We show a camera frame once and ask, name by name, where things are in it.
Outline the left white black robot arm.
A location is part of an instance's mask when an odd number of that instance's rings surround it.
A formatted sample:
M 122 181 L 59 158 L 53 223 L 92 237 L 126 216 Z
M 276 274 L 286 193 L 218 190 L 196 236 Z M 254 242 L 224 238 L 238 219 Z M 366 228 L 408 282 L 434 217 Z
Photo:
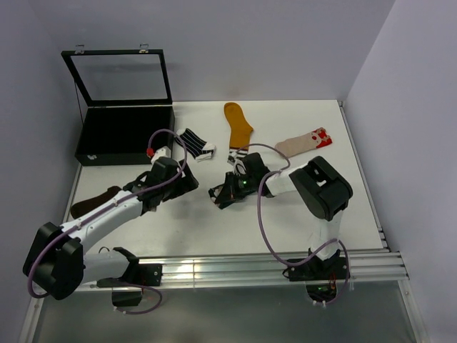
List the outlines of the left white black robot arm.
M 139 258 L 134 254 L 122 247 L 100 254 L 88 251 L 123 224 L 198 186 L 184 160 L 160 157 L 150 170 L 87 214 L 60 225 L 42 225 L 23 266 L 29 294 L 62 300 L 88 282 L 111 279 L 116 285 L 133 284 L 139 278 Z

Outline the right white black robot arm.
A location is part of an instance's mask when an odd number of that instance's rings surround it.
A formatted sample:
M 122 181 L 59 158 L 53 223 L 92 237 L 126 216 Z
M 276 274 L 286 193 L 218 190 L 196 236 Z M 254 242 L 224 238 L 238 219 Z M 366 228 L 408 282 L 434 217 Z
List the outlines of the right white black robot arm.
M 225 209 L 251 194 L 262 199 L 289 192 L 300 196 L 316 223 L 307 257 L 278 259 L 286 267 L 283 276 L 291 282 L 348 280 L 351 263 L 339 231 L 353 190 L 322 156 L 296 168 L 271 171 L 260 154 L 248 154 L 226 172 L 223 184 L 209 189 L 209 196 Z

